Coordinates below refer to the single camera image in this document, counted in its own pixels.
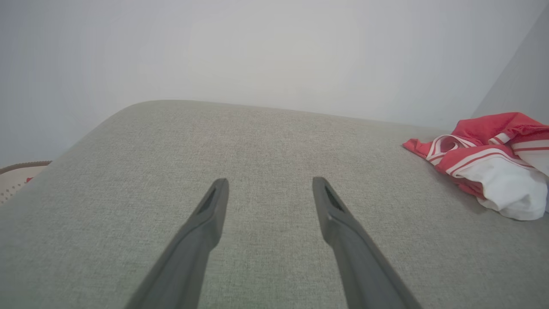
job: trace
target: gray sofa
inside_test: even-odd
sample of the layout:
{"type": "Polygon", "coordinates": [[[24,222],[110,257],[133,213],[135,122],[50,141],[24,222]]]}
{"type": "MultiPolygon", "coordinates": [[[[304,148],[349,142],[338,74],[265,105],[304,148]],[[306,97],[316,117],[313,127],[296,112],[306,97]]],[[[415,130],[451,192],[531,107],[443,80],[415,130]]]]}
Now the gray sofa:
{"type": "Polygon", "coordinates": [[[548,308],[548,218],[486,210],[401,144],[443,131],[155,101],[0,207],[1,308],[122,308],[210,184],[230,182],[200,308],[346,308],[311,190],[327,178],[428,308],[548,308]]]}

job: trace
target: red and white cloth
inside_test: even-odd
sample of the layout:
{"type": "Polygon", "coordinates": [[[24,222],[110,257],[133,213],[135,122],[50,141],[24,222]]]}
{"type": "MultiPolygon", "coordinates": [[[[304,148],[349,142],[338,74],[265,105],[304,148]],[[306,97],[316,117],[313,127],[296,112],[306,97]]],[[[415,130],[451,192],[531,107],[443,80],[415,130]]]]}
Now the red and white cloth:
{"type": "Polygon", "coordinates": [[[549,126],[521,113],[461,120],[452,134],[404,148],[452,177],[486,208],[519,220],[541,218],[547,206],[549,126]]]}

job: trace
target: red fabric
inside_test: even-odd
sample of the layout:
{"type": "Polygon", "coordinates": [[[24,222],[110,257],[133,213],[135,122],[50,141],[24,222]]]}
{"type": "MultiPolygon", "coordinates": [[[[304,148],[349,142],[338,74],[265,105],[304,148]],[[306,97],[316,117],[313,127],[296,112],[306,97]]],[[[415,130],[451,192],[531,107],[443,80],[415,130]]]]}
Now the red fabric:
{"type": "Polygon", "coordinates": [[[499,133],[507,134],[512,140],[512,144],[549,140],[549,126],[543,125],[523,113],[504,113],[460,120],[452,135],[468,137],[479,141],[482,145],[488,145],[488,140],[499,133]]]}
{"type": "MultiPolygon", "coordinates": [[[[511,146],[519,142],[540,140],[549,142],[549,126],[543,125],[521,113],[504,113],[460,120],[451,136],[443,135],[428,143],[410,139],[402,145],[434,164],[437,171],[447,174],[461,190],[485,199],[481,183],[465,178],[455,178],[453,173],[460,168],[465,168],[470,164],[491,157],[501,157],[513,164],[532,168],[532,166],[520,160],[511,146]],[[509,137],[507,143],[501,140],[503,136],[497,136],[501,133],[509,137]],[[492,145],[490,139],[494,139],[495,144],[501,145],[492,145]]],[[[545,150],[548,148],[536,146],[517,150],[545,150]]]]}

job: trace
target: white stripe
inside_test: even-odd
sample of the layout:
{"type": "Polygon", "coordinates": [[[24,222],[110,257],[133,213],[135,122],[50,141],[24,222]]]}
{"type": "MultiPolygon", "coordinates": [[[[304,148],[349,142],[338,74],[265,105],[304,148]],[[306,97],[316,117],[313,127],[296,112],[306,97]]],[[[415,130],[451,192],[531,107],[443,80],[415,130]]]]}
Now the white stripe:
{"type": "Polygon", "coordinates": [[[525,168],[525,169],[529,169],[529,170],[536,170],[534,167],[532,166],[523,166],[523,165],[520,165],[519,163],[515,162],[516,160],[513,160],[512,158],[509,158],[508,156],[506,156],[505,154],[500,154],[500,153],[494,153],[490,156],[486,156],[482,159],[478,159],[476,160],[475,162],[472,162],[471,164],[466,164],[464,165],[463,167],[461,168],[458,168],[453,174],[456,175],[456,174],[459,174],[461,171],[463,171],[464,169],[467,169],[471,166],[475,166],[476,164],[479,164],[481,162],[484,162],[488,159],[493,159],[493,158],[500,158],[500,159],[504,159],[505,161],[509,162],[509,163],[512,163],[518,167],[522,167],[522,168],[525,168]]]}
{"type": "Polygon", "coordinates": [[[500,141],[502,141],[504,144],[507,143],[511,138],[505,134],[505,133],[499,133],[498,135],[496,135],[495,137],[497,137],[498,139],[500,139],[500,141]]]}
{"type": "Polygon", "coordinates": [[[430,161],[430,163],[431,163],[432,165],[438,165],[438,164],[440,163],[440,161],[442,161],[442,158],[443,158],[443,157],[438,158],[438,159],[435,159],[435,160],[432,160],[432,161],[430,161]]]}
{"type": "Polygon", "coordinates": [[[517,155],[549,155],[549,149],[517,151],[517,155]]]}
{"type": "Polygon", "coordinates": [[[441,154],[440,152],[440,145],[442,144],[442,142],[444,140],[446,140],[447,138],[449,137],[453,137],[454,139],[456,139],[457,141],[459,141],[462,146],[464,148],[469,148],[469,147],[475,147],[476,145],[474,143],[471,143],[470,141],[468,140],[464,140],[458,136],[455,136],[455,135],[441,135],[439,137],[437,137],[433,143],[431,144],[431,148],[429,149],[429,154],[431,154],[434,150],[434,153],[431,155],[431,156],[434,156],[434,155],[439,155],[441,154]]]}
{"type": "Polygon", "coordinates": [[[549,140],[529,141],[512,144],[513,149],[549,147],[549,140]]]}
{"type": "MultiPolygon", "coordinates": [[[[508,158],[509,160],[511,160],[513,163],[515,163],[516,165],[519,165],[521,167],[524,167],[524,168],[529,168],[531,167],[528,163],[522,161],[522,160],[518,160],[518,159],[513,159],[511,158],[508,154],[506,154],[503,150],[500,150],[498,148],[488,148],[488,149],[485,149],[485,150],[482,150],[482,151],[479,151],[477,153],[474,153],[470,156],[467,156],[465,158],[463,158],[461,161],[459,161],[458,163],[454,164],[451,168],[447,169],[446,170],[446,173],[449,174],[449,175],[454,175],[456,174],[459,170],[461,170],[462,168],[464,168],[465,166],[470,166],[470,164],[468,165],[465,165],[462,167],[462,165],[466,164],[467,162],[471,161],[471,160],[474,160],[476,158],[480,158],[482,156],[486,156],[490,153],[493,153],[495,155],[503,155],[504,157],[508,158]]],[[[484,161],[483,159],[480,159],[480,160],[477,160],[473,163],[476,163],[476,162],[482,162],[484,161]]]]}

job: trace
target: red object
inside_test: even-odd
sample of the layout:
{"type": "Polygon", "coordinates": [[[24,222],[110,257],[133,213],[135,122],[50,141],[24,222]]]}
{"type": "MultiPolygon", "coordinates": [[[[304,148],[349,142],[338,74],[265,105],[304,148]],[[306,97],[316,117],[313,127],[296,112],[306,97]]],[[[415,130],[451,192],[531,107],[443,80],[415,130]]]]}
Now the red object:
{"type": "Polygon", "coordinates": [[[534,162],[524,161],[529,161],[525,155],[542,155],[539,160],[549,160],[549,126],[522,113],[504,113],[461,120],[450,135],[439,136],[429,143],[410,139],[402,145],[429,161],[437,171],[451,176],[461,190],[485,199],[482,184],[456,178],[456,173],[494,157],[535,169],[531,165],[536,165],[534,162]]]}

